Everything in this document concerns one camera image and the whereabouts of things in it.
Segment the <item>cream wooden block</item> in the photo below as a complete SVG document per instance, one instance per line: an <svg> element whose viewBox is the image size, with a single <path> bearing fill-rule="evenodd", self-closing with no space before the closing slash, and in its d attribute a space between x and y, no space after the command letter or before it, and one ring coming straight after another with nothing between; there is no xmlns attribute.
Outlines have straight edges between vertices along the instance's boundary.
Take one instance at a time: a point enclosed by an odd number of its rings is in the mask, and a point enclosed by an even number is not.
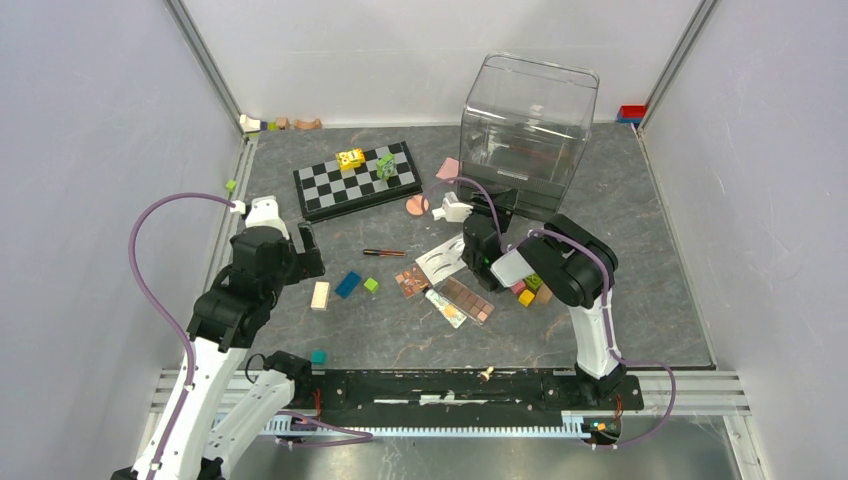
<svg viewBox="0 0 848 480"><path fill-rule="evenodd" d="M330 284L317 281L314 285L310 308L313 311L326 311L328 308Z"/></svg>

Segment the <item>blue block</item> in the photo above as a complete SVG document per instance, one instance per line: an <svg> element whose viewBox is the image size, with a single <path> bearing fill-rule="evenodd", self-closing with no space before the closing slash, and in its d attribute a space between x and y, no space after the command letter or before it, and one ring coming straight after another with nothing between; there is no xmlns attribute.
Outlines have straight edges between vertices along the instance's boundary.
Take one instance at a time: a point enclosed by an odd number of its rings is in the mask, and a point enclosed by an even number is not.
<svg viewBox="0 0 848 480"><path fill-rule="evenodd" d="M347 299L362 281L362 277L354 271L349 271L336 286L334 292L342 299Z"/></svg>

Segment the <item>pink bottle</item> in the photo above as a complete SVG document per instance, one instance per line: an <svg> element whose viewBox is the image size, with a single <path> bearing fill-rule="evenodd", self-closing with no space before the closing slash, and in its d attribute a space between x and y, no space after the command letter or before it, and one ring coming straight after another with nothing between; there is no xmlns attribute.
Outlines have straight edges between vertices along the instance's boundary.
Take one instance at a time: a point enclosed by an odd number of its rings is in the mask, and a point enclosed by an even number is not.
<svg viewBox="0 0 848 480"><path fill-rule="evenodd" d="M514 284L511 287L511 291L516 295L520 295L525 289L526 289L526 284L523 280L520 280L519 282L517 282L516 284Z"/></svg>

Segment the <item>brown eyeshadow palette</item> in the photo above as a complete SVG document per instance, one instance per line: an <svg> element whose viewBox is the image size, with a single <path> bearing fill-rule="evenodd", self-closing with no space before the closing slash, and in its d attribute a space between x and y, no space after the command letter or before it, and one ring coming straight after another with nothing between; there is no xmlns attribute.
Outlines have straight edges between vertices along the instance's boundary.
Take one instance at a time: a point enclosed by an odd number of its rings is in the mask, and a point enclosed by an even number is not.
<svg viewBox="0 0 848 480"><path fill-rule="evenodd" d="M483 324L494 314L491 302L454 277L448 277L438 292L475 323Z"/></svg>

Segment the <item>peach powder puff brush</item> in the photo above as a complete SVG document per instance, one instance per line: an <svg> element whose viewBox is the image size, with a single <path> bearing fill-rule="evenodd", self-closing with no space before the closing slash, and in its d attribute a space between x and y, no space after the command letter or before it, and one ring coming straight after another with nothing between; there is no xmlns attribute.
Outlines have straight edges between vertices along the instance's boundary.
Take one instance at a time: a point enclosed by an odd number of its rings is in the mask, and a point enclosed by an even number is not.
<svg viewBox="0 0 848 480"><path fill-rule="evenodd" d="M422 195L414 195L406 201L405 208L412 216L422 216L429 210L429 202Z"/></svg>

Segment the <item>small clear eyeshadow palette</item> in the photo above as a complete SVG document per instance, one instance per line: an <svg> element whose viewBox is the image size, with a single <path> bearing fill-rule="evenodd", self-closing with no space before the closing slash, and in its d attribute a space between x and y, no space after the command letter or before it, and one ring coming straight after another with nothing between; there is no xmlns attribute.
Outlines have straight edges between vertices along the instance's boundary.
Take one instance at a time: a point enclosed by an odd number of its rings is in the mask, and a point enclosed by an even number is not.
<svg viewBox="0 0 848 480"><path fill-rule="evenodd" d="M422 293L430 287L430 281L418 265L411 265L394 276L405 299Z"/></svg>

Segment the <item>clear acrylic makeup organizer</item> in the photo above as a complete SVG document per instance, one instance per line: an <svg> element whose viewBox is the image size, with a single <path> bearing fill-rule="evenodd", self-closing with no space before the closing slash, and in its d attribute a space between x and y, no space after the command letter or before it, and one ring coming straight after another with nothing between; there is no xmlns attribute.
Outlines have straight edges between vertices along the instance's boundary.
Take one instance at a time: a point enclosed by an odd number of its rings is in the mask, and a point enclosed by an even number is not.
<svg viewBox="0 0 848 480"><path fill-rule="evenodd" d="M556 214L589 141L599 85L588 69L487 55L462 112L460 175L490 195L516 190L525 218Z"/></svg>

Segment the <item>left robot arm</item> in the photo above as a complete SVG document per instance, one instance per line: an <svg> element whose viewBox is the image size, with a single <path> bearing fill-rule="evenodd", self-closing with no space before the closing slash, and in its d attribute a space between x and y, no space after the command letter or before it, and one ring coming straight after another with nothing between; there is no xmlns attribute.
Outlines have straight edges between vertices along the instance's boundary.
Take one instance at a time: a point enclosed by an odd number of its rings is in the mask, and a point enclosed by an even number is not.
<svg viewBox="0 0 848 480"><path fill-rule="evenodd" d="M134 464L115 471L113 478L226 479L277 411L312 399L307 360L278 352L226 418L213 422L282 289L325 272L311 224L301 222L298 230L303 251L275 223L246 228L231 238L231 263L195 302L188 326L191 349L153 437Z"/></svg>

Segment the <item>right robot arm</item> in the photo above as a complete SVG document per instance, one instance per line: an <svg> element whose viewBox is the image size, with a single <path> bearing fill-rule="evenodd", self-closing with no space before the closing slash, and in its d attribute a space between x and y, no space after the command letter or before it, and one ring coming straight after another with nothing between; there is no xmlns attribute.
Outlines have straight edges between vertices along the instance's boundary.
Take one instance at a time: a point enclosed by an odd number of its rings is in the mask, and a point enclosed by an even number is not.
<svg viewBox="0 0 848 480"><path fill-rule="evenodd" d="M463 262L484 290L500 293L536 274L571 317L577 340L575 374L580 400L602 408L626 375L612 327L610 303L618 258L588 230L563 214L506 247L494 219L470 214L462 223Z"/></svg>

